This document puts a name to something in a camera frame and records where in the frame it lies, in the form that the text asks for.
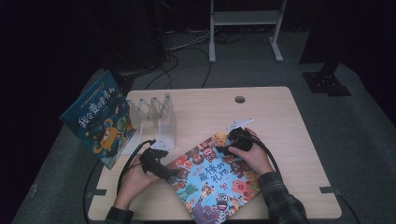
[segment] children's picture book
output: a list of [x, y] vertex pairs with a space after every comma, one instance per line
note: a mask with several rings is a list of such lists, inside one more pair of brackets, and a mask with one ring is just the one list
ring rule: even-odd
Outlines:
[[230, 144], [227, 133], [216, 133], [166, 165], [180, 170], [168, 181], [198, 224], [226, 221], [260, 192], [247, 163], [217, 150]]
[[126, 97], [105, 71], [60, 116], [93, 155], [111, 169], [135, 133]]

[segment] book cover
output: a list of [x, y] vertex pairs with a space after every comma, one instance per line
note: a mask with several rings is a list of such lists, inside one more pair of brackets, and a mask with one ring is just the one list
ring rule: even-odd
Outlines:
[[198, 224], [224, 222], [260, 191], [247, 163], [216, 149], [230, 144], [227, 133], [216, 133], [166, 165], [180, 170], [168, 181]]
[[60, 120], [108, 169], [135, 132], [126, 97], [110, 71], [84, 91]]

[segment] gray carpet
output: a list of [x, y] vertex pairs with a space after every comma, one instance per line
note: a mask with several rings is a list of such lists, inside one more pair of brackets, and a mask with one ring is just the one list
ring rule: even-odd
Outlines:
[[[303, 117], [330, 183], [340, 189], [361, 223], [394, 223], [396, 220], [396, 129], [359, 76], [340, 64], [335, 72], [352, 96], [313, 94], [302, 72], [318, 71], [322, 64], [299, 64], [308, 33], [281, 32], [278, 44], [284, 57], [277, 63], [268, 43], [270, 33], [249, 34], [230, 45], [216, 45], [217, 62], [211, 65], [205, 88], [287, 86]], [[170, 35], [172, 46], [197, 35]], [[207, 52], [207, 44], [195, 45]], [[202, 88], [209, 64], [197, 49], [173, 53], [177, 67], [169, 78], [157, 78], [149, 89]], [[170, 68], [176, 59], [163, 66]], [[138, 77], [131, 89], [143, 90], [163, 70]], [[83, 203], [87, 180], [94, 189], [101, 165], [65, 127], [59, 133], [31, 192], [13, 223], [85, 223]], [[343, 215], [336, 220], [312, 223], [356, 223], [340, 201]]]

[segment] black controller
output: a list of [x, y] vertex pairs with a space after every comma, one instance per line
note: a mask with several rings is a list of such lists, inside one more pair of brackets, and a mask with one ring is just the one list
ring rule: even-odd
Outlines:
[[149, 147], [140, 156], [139, 160], [142, 163], [142, 168], [145, 173], [151, 172], [160, 178], [168, 180], [171, 176], [176, 176], [180, 170], [170, 170], [161, 164], [160, 159], [168, 155], [167, 151], [152, 149]]
[[252, 138], [251, 134], [248, 131], [243, 130], [242, 128], [231, 130], [227, 137], [231, 141], [230, 145], [225, 147], [216, 147], [216, 149], [219, 152], [222, 152], [225, 156], [236, 156], [228, 150], [228, 147], [237, 147], [244, 151], [249, 151], [253, 147], [253, 142], [250, 140]]

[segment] plaid sleeve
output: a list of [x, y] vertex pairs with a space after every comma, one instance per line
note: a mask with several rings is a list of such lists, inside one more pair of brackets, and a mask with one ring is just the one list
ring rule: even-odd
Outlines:
[[259, 185], [271, 223], [309, 223], [303, 204], [289, 194], [276, 172], [260, 176]]
[[128, 224], [131, 222], [133, 216], [133, 211], [111, 207], [107, 213], [105, 224]]

